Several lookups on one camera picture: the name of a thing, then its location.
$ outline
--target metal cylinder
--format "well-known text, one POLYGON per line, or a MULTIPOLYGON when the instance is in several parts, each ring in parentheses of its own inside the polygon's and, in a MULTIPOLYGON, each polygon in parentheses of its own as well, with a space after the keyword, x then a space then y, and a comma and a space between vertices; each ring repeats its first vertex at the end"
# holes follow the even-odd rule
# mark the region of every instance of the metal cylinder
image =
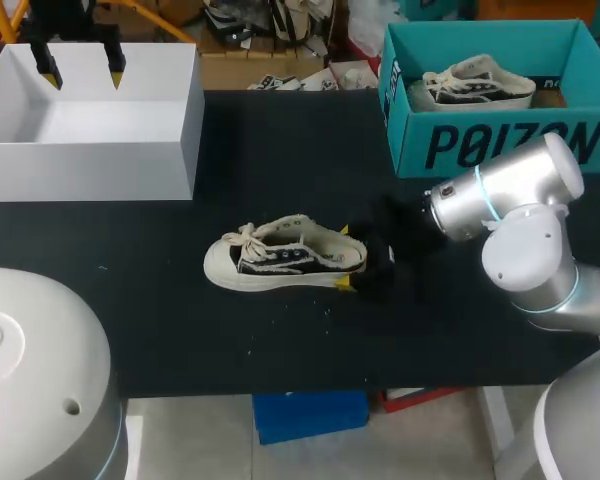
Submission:
POLYGON ((123 480, 109 344, 68 288, 0 269, 0 480, 123 480))
POLYGON ((527 319, 546 330, 573 330, 600 335, 600 267, 577 264, 578 284, 567 302, 527 319))
POLYGON ((551 385, 544 422, 563 480, 600 480, 600 351, 551 385))
POLYGON ((571 253, 565 218, 559 218, 562 227, 562 256, 555 271, 540 286, 527 291, 510 292, 515 306, 528 312, 544 312, 565 302, 578 284, 578 268, 571 253))
POLYGON ((476 166, 431 190, 432 216, 455 241, 484 230, 483 221, 500 220, 529 204, 568 204, 584 192, 573 153, 555 133, 547 133, 476 166))

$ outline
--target white box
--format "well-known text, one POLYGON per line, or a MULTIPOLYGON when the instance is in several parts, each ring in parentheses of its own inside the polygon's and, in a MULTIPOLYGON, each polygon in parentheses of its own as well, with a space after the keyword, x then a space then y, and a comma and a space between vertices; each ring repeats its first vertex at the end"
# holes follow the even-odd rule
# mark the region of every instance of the white box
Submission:
POLYGON ((99 43, 51 43, 54 89, 29 45, 0 54, 0 202, 190 200, 204 95, 196 47, 122 44, 118 90, 99 43))

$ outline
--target robotic arm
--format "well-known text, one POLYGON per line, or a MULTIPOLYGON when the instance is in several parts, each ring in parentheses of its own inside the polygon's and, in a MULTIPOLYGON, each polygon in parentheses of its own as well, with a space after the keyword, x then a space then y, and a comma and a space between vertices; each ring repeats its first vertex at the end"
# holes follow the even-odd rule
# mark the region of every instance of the robotic arm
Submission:
POLYGON ((573 259, 565 228, 567 204, 583 193, 573 153, 548 133, 435 186, 417 205, 388 209, 385 202, 374 214, 396 258, 416 266, 446 241, 473 239, 489 227, 484 269, 531 323, 600 335, 600 268, 573 259))
POLYGON ((562 137, 547 133, 425 192, 424 205, 440 232, 462 241, 520 206, 566 205, 583 193, 573 153, 562 137))
POLYGON ((600 335, 600 268, 573 258, 565 216, 545 205, 513 210, 485 242, 482 265, 532 324, 600 335))

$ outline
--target black table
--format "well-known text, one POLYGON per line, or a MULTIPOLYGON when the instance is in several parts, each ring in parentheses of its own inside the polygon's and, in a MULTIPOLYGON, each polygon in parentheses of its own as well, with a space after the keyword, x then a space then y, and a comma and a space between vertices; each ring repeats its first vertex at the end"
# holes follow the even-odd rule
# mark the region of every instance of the black table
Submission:
MULTIPOLYGON (((93 308, 123 395, 544 383, 599 347, 528 324, 483 273, 481 241, 428 260, 421 304, 406 270, 381 304, 213 286, 207 247, 247 221, 302 212, 340 228, 376 195, 436 181, 394 177, 375 92, 206 98, 193 202, 0 204, 0 266, 58 280, 93 308)), ((600 175, 586 189, 571 243, 600 264, 600 175)))

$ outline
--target sneaker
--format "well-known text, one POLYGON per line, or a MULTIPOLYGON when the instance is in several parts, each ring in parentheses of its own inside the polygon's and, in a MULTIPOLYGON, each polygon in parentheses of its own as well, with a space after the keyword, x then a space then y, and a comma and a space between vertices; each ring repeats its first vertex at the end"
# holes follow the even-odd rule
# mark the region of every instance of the sneaker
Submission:
POLYGON ((240 292, 312 285, 337 287, 338 280, 362 270, 364 244, 321 227, 306 215, 290 215, 239 233, 227 233, 211 245, 204 273, 216 285, 240 292))
POLYGON ((500 68, 490 55, 477 55, 442 73, 428 72, 408 89, 415 112, 524 110, 536 84, 500 68))

